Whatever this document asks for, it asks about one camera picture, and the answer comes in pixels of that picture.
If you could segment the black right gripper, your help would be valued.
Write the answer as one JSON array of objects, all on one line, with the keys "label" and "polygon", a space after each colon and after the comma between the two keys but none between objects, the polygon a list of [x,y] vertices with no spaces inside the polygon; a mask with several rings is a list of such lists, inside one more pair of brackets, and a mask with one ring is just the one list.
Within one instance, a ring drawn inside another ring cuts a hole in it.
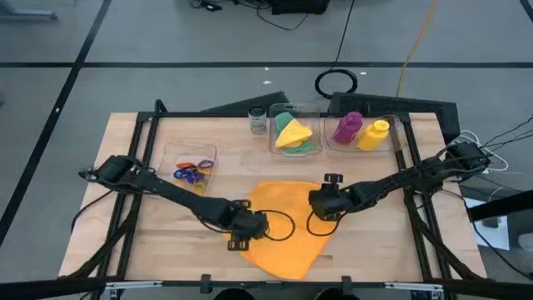
[{"label": "black right gripper", "polygon": [[353,213],[356,209],[350,193],[340,190],[340,183],[343,183],[341,174],[326,173],[321,187],[309,192],[312,212],[322,221],[337,221],[343,212]]}]

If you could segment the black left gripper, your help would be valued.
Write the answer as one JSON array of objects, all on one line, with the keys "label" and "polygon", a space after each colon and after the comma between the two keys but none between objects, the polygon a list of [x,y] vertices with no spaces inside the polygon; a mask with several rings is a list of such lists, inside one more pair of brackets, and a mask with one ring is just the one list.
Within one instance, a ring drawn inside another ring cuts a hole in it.
[{"label": "black left gripper", "polygon": [[252,239],[265,237],[268,229],[267,216],[262,212],[253,212],[251,205],[249,200],[232,201],[226,225],[226,230],[230,234],[227,242],[228,251],[247,251]]}]

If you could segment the orange microfiber cloth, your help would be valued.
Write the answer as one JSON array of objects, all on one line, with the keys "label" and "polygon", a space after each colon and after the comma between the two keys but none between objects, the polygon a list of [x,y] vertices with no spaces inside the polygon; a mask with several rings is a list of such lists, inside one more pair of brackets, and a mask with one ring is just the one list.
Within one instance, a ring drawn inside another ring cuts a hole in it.
[{"label": "orange microfiber cloth", "polygon": [[320,187],[318,183],[300,181],[258,183],[249,199],[254,211],[267,215],[268,236],[251,240],[241,256],[275,277],[303,279],[336,225],[311,215],[308,194]]}]

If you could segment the pink plastic water bottle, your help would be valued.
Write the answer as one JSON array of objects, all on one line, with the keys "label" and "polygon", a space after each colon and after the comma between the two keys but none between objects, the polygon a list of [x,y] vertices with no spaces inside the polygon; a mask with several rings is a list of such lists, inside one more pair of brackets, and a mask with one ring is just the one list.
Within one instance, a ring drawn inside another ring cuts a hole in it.
[{"label": "pink plastic water bottle", "polygon": [[340,144],[349,144],[361,129],[362,119],[359,112],[349,112],[340,119],[332,139]]}]

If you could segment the pale yellow cloth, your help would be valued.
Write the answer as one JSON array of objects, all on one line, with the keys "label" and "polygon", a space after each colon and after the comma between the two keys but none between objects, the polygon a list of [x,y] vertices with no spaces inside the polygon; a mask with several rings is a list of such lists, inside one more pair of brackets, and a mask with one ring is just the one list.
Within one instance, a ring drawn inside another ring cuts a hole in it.
[{"label": "pale yellow cloth", "polygon": [[296,119],[292,119],[280,132],[276,148],[296,148],[304,143],[313,134],[313,131]]}]

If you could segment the yellow plastic water bottle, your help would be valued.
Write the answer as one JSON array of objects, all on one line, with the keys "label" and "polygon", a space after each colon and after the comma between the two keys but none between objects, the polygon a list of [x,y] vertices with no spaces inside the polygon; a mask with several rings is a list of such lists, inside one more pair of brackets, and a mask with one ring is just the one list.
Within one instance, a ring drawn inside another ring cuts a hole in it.
[{"label": "yellow plastic water bottle", "polygon": [[388,137],[390,123],[385,120],[377,120],[368,125],[356,142],[356,147],[362,151],[374,151]]}]

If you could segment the green microfiber cloth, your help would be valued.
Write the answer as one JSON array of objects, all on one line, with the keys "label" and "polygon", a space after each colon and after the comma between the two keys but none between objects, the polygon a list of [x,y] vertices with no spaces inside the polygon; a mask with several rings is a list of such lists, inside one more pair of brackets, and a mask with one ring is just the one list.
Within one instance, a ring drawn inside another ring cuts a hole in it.
[{"label": "green microfiber cloth", "polygon": [[[281,130],[292,120],[292,119],[296,119],[294,118],[290,113],[288,112],[283,112],[283,113],[280,113],[278,114],[274,121],[275,121],[275,126],[276,126],[276,135],[277,135],[277,138],[281,132]],[[314,146],[313,146],[313,142],[311,141],[311,137],[309,137],[304,143],[302,143],[300,146],[298,147],[275,147],[275,148],[279,148],[281,149],[282,151],[284,151],[285,153],[289,153],[289,154],[304,154],[304,153],[308,153],[310,151],[312,151],[314,149]]]}]

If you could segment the clear plastic bin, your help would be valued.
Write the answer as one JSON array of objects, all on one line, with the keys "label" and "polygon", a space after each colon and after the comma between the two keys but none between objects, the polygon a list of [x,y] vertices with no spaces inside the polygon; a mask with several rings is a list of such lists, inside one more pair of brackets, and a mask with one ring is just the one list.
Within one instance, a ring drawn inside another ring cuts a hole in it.
[{"label": "clear plastic bin", "polygon": [[208,188],[217,160],[217,148],[210,143],[196,141],[175,141],[168,143],[165,146],[161,163],[157,169],[157,175],[173,185],[190,192],[192,184],[189,184],[186,180],[175,179],[173,177],[173,173],[177,170],[176,164],[190,162],[197,165],[204,159],[212,160],[215,163],[212,168],[212,174],[210,176],[205,175],[201,181]]},{"label": "clear plastic bin", "polygon": [[[361,138],[365,129],[372,125],[376,121],[387,121],[391,127],[387,137],[380,142],[378,147],[371,151],[361,150],[356,146],[357,142]],[[328,154],[331,157],[356,157],[359,154],[376,154],[381,155],[385,153],[393,154],[396,151],[403,150],[408,146],[406,139],[405,129],[401,120],[395,115],[384,115],[380,117],[364,117],[362,119],[362,126],[355,137],[348,143],[342,144],[334,140],[333,136],[338,124],[340,123],[340,117],[324,117],[322,120],[323,127],[323,139],[326,145]]]},{"label": "clear plastic bin", "polygon": [[[279,148],[275,148],[274,142],[276,141],[276,126],[275,117],[280,113],[290,113],[294,118],[298,119],[301,123],[311,128],[313,136],[311,141],[313,142],[314,149],[304,154],[289,154],[282,151]],[[305,158],[317,155],[322,150],[321,145],[321,126],[320,126],[320,108],[317,104],[313,103],[276,103],[270,106],[269,110],[269,150],[272,154],[278,157],[284,158]]]}]

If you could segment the clear glass jar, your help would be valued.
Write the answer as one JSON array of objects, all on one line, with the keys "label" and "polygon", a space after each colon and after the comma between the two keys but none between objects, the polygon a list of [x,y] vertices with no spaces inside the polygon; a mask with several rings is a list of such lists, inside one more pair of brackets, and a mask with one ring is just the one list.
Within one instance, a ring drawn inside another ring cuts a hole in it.
[{"label": "clear glass jar", "polygon": [[248,110],[248,120],[253,134],[263,134],[267,131],[267,111],[264,107],[251,107]]}]

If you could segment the black equipment box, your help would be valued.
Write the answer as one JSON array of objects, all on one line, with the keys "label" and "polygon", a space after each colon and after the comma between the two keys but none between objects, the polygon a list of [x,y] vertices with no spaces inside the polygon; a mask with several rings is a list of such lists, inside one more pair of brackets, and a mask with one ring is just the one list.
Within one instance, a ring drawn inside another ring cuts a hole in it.
[{"label": "black equipment box", "polygon": [[268,0],[273,15],[288,13],[323,14],[331,0]]}]

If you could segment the grey table leg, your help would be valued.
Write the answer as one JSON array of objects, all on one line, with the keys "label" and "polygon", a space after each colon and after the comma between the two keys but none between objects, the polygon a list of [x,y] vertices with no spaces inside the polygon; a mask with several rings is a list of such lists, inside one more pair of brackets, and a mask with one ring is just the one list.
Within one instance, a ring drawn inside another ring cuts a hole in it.
[{"label": "grey table leg", "polygon": [[57,15],[51,10],[16,8],[8,0],[0,0],[0,17],[5,18],[45,18],[57,20]]}]

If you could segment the black aluminium frame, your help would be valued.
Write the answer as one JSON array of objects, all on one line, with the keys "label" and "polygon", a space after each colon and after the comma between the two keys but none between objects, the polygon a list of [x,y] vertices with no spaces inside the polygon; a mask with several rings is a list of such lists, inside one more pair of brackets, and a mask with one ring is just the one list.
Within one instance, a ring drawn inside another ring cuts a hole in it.
[{"label": "black aluminium frame", "polygon": [[[60,277],[53,280],[31,282],[0,283],[0,300],[41,300],[78,293],[102,292],[107,283],[127,281],[121,276],[89,277],[86,274],[74,277]],[[199,281],[162,281],[162,288],[198,288]],[[439,284],[444,293],[463,294],[497,300],[530,300],[533,297],[533,284],[495,282],[486,278],[476,280],[426,278],[420,283]],[[213,288],[264,288],[288,289],[302,287],[338,288],[339,282],[302,281],[213,281]],[[354,288],[384,288],[384,282],[352,282]],[[118,293],[122,290],[109,290]]]}]

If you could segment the silver aluminium rail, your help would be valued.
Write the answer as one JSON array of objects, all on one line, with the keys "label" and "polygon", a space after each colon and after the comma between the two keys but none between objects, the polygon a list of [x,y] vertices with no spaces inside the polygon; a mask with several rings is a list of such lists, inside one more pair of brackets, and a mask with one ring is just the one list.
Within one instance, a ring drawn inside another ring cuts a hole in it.
[{"label": "silver aluminium rail", "polygon": [[162,281],[124,281],[124,282],[108,282],[105,286],[106,290],[126,290],[135,288],[161,288]]},{"label": "silver aluminium rail", "polygon": [[444,291],[443,287],[439,284],[424,282],[384,282],[384,288],[432,293],[440,293]]}]

